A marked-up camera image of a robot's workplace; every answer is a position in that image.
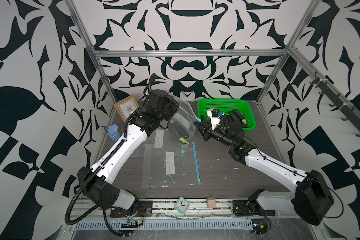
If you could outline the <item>lifted clear zip-top bag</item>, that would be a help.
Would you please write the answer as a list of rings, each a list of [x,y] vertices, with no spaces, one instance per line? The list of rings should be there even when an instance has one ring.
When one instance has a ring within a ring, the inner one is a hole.
[[[170,94],[170,96],[178,103],[179,109],[171,118],[167,130],[170,131],[170,127],[173,126],[179,131],[187,131],[189,134],[188,141],[190,144],[191,138],[194,136],[195,131],[197,130],[194,122],[200,122],[201,120],[195,114],[190,103],[172,94]],[[179,144],[184,149],[187,149],[189,147],[189,144],[182,144],[181,142],[179,142]]]

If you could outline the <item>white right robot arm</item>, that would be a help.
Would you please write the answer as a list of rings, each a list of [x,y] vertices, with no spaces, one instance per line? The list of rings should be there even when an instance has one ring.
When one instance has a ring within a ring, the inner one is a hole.
[[[335,202],[323,175],[315,170],[296,169],[266,155],[245,135],[239,123],[231,122],[222,130],[220,120],[213,117],[209,122],[195,121],[194,126],[205,141],[214,139],[222,143],[229,148],[232,159],[262,172],[288,189],[280,194],[260,191],[255,195],[255,202],[264,211],[295,213],[305,222],[318,226]]]

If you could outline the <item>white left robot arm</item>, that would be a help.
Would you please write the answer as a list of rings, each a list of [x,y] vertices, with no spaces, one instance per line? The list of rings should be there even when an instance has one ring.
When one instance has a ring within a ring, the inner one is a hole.
[[[155,107],[151,104],[136,112],[126,123],[125,134],[98,162],[78,172],[80,188],[102,210],[120,208],[133,215],[138,197],[113,185],[122,166],[132,153],[156,130],[162,121],[169,121],[179,109],[176,101]]]

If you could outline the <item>far clear zip-top bag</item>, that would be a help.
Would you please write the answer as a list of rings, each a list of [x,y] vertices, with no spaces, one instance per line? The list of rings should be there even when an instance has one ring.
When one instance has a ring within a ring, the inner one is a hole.
[[[148,146],[148,148],[161,150],[166,146],[180,147],[181,145],[170,131],[158,128],[135,149],[132,153],[132,157],[143,157],[146,146]]]

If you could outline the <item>near clear zip-top bag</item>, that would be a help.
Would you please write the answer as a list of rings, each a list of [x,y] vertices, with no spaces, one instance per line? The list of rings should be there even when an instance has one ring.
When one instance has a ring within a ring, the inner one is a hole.
[[[200,170],[196,147],[187,149],[178,144],[162,148],[145,145],[142,189],[200,186]]]

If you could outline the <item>gold framed plant picture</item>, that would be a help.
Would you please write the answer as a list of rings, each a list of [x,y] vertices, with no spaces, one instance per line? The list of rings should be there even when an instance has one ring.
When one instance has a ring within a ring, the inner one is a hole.
[[[135,96],[131,95],[114,104],[114,108],[125,123],[129,115],[139,107]]]

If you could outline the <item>small pink block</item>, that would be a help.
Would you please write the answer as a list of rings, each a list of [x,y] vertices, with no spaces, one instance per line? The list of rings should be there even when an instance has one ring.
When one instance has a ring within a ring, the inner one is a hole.
[[[214,209],[217,207],[216,198],[208,197],[207,198],[207,207],[208,209]]]

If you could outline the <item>mint square clock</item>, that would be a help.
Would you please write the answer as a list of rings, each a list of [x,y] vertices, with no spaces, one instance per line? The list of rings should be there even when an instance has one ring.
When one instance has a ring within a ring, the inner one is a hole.
[[[183,197],[180,197],[175,203],[175,210],[182,216],[184,216],[190,207],[190,202]]]

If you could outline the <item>small green circuit board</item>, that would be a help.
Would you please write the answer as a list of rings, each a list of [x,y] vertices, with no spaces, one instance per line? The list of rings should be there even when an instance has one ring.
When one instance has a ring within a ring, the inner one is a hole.
[[[137,220],[135,220],[135,219],[129,218],[129,219],[126,220],[125,226],[126,226],[127,228],[138,228],[138,227],[140,227],[143,223],[144,223],[143,220],[141,220],[141,221],[139,222],[139,221],[137,221]]]

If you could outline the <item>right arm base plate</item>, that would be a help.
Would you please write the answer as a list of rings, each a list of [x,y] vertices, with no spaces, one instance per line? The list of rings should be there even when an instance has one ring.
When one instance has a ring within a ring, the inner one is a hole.
[[[258,196],[264,191],[264,189],[255,191],[247,200],[233,200],[233,214],[236,217],[275,216],[275,210],[264,210],[257,202]]]

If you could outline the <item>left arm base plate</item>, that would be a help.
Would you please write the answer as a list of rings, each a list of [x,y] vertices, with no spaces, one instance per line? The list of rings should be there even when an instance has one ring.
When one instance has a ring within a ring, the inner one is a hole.
[[[130,218],[130,217],[150,217],[153,210],[153,201],[135,200],[128,210],[122,208],[113,208],[111,210],[111,218]]]

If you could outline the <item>black wall hook rail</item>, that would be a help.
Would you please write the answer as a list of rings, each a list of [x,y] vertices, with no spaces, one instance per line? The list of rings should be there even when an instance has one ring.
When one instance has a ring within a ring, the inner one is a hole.
[[[343,117],[341,118],[342,121],[349,121],[352,123],[359,131],[359,133],[356,134],[356,137],[360,138],[360,110],[355,104],[351,103],[351,101],[348,100],[330,80],[321,76],[318,71],[315,71],[314,76],[315,79],[310,82],[310,85],[315,85],[319,88],[320,99],[322,96],[326,96],[331,101],[329,106],[339,110],[343,114]]]

